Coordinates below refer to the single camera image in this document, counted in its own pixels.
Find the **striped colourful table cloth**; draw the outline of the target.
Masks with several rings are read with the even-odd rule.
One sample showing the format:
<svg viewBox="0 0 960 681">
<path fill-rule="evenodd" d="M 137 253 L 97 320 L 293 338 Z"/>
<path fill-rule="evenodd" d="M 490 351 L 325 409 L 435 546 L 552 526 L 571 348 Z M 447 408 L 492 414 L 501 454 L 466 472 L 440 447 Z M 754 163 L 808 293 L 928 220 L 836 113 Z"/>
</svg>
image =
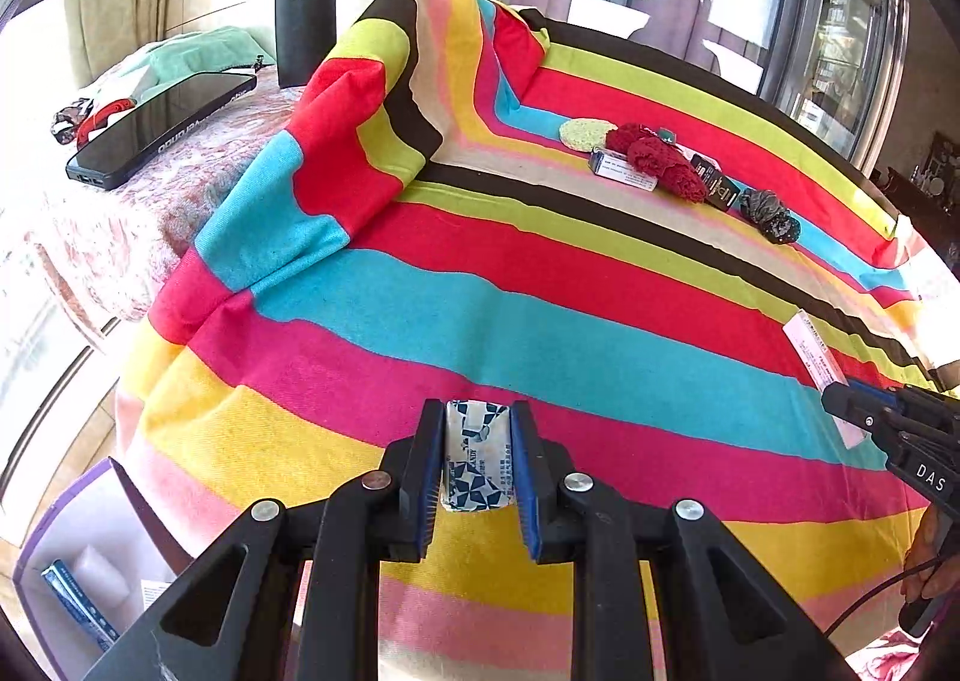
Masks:
<svg viewBox="0 0 960 681">
<path fill-rule="evenodd" d="M 677 135 L 800 222 L 592 174 L 568 119 Z M 532 406 L 628 499 L 703 502 L 818 624 L 892 572 L 923 499 L 844 447 L 782 331 L 931 385 L 929 249 L 804 128 L 652 49 L 494 0 L 374 0 L 153 302 L 125 468 L 190 554 L 322 499 L 430 398 Z"/>
</svg>

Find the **green folded cloth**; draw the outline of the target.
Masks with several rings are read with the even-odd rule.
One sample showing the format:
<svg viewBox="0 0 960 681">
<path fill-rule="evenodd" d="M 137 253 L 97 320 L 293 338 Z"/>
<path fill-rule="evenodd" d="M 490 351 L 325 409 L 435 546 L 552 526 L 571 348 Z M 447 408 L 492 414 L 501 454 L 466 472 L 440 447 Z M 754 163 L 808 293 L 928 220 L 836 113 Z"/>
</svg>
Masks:
<svg viewBox="0 0 960 681">
<path fill-rule="evenodd" d="M 247 29 L 225 26 L 169 37 L 140 55 L 142 75 L 130 98 L 143 103 L 197 73 L 254 70 L 274 65 L 275 59 Z"/>
</svg>

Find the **black sequin scrunchie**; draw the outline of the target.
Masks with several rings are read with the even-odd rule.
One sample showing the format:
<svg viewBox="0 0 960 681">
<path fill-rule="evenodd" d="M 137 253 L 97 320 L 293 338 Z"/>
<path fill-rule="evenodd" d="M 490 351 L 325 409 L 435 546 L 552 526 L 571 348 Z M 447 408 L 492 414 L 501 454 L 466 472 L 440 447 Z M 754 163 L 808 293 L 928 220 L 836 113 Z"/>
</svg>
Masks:
<svg viewBox="0 0 960 681">
<path fill-rule="evenodd" d="M 740 214 L 771 244 L 799 241 L 800 222 L 771 190 L 749 188 L 740 195 Z"/>
</svg>

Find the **pink floral table cloth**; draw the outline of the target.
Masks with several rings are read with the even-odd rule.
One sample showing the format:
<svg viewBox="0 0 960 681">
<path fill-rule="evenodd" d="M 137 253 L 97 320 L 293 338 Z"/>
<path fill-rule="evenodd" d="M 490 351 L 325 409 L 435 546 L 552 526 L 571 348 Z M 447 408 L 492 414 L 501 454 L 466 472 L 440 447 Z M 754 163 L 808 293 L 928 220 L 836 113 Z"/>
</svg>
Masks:
<svg viewBox="0 0 960 681">
<path fill-rule="evenodd" d="M 65 154 L 44 154 L 39 187 L 16 208 L 29 263 L 76 327 L 141 319 L 213 211 L 285 127 L 302 89 L 272 67 L 121 187 L 65 177 Z"/>
</svg>

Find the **red knitted cloth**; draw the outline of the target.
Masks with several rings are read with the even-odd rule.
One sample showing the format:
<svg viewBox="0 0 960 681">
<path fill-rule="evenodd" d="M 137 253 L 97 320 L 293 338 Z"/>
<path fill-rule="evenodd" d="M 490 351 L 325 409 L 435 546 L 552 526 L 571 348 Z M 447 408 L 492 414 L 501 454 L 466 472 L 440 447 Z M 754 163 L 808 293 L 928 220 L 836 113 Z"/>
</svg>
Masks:
<svg viewBox="0 0 960 681">
<path fill-rule="evenodd" d="M 623 124 L 605 134 L 605 148 L 622 153 L 630 166 L 658 181 L 677 199 L 706 202 L 706 187 L 685 156 L 656 132 L 640 124 Z"/>
</svg>

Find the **white foam block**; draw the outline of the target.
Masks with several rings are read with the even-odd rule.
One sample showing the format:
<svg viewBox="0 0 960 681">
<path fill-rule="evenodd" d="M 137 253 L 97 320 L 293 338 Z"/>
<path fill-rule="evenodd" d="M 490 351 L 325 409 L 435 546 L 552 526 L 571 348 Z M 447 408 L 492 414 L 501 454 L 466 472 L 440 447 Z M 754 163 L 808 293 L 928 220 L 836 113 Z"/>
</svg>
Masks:
<svg viewBox="0 0 960 681">
<path fill-rule="evenodd" d="M 76 582 L 101 611 L 142 611 L 142 592 L 104 554 L 87 544 L 70 562 Z"/>
</svg>

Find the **black tablet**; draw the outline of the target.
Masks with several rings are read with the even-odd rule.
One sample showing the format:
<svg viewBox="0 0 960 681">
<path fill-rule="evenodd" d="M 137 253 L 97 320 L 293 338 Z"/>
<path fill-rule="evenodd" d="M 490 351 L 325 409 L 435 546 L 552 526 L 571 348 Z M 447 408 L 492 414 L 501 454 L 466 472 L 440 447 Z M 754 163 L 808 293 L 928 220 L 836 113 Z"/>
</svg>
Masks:
<svg viewBox="0 0 960 681">
<path fill-rule="evenodd" d="M 257 86 L 254 73 L 194 73 L 129 110 L 65 164 L 73 182 L 114 190 L 217 110 Z"/>
</svg>

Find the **black small box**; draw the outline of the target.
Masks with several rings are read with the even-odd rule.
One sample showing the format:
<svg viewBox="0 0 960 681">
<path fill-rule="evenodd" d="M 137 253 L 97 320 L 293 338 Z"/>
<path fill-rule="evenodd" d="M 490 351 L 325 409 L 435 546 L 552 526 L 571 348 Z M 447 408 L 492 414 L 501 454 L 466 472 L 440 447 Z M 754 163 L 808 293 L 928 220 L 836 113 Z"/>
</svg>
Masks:
<svg viewBox="0 0 960 681">
<path fill-rule="evenodd" d="M 727 179 L 715 161 L 695 153 L 690 160 L 706 190 L 706 201 L 716 210 L 729 211 L 740 197 L 742 188 Z"/>
</svg>

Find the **purple cardboard storage box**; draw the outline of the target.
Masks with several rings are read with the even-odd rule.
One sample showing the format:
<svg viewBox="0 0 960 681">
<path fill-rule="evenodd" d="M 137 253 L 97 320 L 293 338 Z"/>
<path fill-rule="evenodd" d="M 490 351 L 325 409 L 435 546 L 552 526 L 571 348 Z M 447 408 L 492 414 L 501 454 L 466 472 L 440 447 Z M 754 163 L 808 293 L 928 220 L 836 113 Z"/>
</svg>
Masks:
<svg viewBox="0 0 960 681">
<path fill-rule="evenodd" d="M 13 583 L 53 676 L 80 679 L 190 562 L 107 457 L 47 509 Z"/>
</svg>

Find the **green round sponge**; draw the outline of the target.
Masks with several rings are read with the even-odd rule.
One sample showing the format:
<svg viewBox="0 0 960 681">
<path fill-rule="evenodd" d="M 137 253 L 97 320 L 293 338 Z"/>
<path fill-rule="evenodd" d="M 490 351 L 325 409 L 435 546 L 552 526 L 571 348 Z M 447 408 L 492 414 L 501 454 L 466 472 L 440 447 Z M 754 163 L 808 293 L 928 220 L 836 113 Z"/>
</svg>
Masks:
<svg viewBox="0 0 960 681">
<path fill-rule="evenodd" d="M 615 124 L 602 119 L 568 119 L 558 128 L 558 138 L 571 151 L 590 153 L 594 148 L 604 148 L 607 135 L 615 128 Z"/>
</svg>

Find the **pink white long box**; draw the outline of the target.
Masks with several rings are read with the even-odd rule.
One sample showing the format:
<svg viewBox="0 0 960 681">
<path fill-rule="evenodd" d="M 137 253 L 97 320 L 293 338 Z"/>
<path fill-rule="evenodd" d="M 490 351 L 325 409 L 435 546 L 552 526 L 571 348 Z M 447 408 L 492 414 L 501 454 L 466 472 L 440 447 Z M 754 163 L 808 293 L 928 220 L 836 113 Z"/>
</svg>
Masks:
<svg viewBox="0 0 960 681">
<path fill-rule="evenodd" d="M 811 317 L 805 310 L 798 310 L 783 326 L 782 331 L 804 364 L 815 388 L 823 394 L 832 383 L 846 383 L 843 371 L 839 369 L 832 351 L 828 349 L 820 333 L 814 327 Z M 844 447 L 851 450 L 867 439 L 867 434 L 848 421 L 833 416 L 836 430 L 843 440 Z"/>
</svg>

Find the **blue white patterned small box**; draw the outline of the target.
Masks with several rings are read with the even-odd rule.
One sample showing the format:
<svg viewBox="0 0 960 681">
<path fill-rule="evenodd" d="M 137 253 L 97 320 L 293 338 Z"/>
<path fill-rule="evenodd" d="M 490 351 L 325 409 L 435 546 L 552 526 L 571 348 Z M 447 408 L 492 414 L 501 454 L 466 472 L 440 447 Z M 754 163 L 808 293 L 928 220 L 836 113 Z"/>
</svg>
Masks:
<svg viewBox="0 0 960 681">
<path fill-rule="evenodd" d="M 514 500 L 511 413 L 483 400 L 446 403 L 441 502 L 449 512 L 498 511 Z"/>
</svg>

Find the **dark blue long box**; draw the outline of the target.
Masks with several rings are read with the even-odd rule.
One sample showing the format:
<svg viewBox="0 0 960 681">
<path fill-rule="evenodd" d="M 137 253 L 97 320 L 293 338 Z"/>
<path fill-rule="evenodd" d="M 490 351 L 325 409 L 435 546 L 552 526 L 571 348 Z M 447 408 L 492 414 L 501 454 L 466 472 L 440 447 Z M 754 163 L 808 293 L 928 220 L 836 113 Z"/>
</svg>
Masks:
<svg viewBox="0 0 960 681">
<path fill-rule="evenodd" d="M 88 634 L 89 639 L 98 645 L 101 652 L 107 652 L 116 644 L 121 634 L 110 624 L 109 619 L 98 610 L 98 606 L 89 600 L 85 590 L 76 582 L 67 564 L 62 559 L 54 559 L 41 572 L 41 577 L 53 591 L 55 598 L 71 619 Z"/>
</svg>

